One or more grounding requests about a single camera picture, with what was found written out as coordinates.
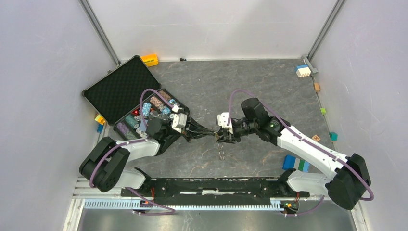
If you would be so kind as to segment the large metal keyring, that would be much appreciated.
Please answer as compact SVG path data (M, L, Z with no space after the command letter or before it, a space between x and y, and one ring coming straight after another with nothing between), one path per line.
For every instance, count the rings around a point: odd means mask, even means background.
M218 147L218 151L219 151L219 160L220 161L225 160L225 153L223 151L223 143L217 142L217 147Z

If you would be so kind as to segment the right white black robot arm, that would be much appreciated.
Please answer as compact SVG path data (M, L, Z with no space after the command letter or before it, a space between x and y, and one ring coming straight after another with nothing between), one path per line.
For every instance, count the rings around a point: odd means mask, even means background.
M352 210L360 200L373 200L371 179L365 159L354 153L347 156L307 137L277 115L270 116L258 98L242 102L244 118L231 118L228 112L217 115L218 142L238 143L241 137L255 134L261 140L290 151L316 167L319 173L293 168L284 172L278 183L283 196L295 192L329 197L339 207Z

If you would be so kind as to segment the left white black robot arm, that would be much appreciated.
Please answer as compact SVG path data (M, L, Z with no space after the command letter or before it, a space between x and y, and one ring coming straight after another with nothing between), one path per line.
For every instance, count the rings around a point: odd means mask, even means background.
M185 113L174 114L172 119L153 117L147 121L145 132L145 138L115 141L103 137L96 144L79 167L91 188L105 193L115 186L130 187L139 196L146 196L151 191L148 176L130 162L160 155L180 137L190 142L215 134Z

